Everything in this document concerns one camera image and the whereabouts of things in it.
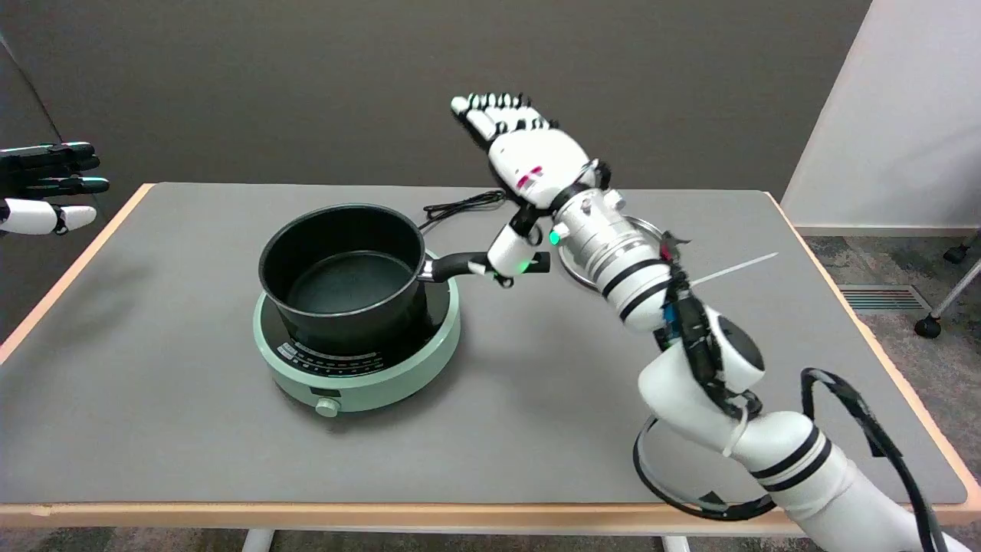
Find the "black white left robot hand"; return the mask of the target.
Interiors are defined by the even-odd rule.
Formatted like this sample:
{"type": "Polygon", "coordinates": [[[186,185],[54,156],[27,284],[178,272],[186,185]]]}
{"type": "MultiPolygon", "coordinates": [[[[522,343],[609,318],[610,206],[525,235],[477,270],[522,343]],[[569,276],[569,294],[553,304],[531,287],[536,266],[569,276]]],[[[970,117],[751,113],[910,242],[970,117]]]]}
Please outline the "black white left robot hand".
{"type": "Polygon", "coordinates": [[[95,207],[50,199],[108,192],[108,179],[85,175],[99,166],[95,147],[87,141],[3,148],[2,233],[64,235],[94,222],[95,207]]]}

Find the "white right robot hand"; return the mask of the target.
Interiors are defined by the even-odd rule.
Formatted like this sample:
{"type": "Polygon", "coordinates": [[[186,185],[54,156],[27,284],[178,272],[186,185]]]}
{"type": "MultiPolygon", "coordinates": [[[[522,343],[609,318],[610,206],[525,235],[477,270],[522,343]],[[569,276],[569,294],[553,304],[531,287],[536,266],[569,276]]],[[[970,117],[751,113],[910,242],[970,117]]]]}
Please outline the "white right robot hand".
{"type": "Polygon", "coordinates": [[[524,94],[453,97],[451,109],[466,126],[517,212],[493,240],[484,273],[508,288],[533,266],[543,240],[537,220],[553,217],[572,196],[608,189],[609,165],[586,155],[558,123],[536,111],[524,94]]]}

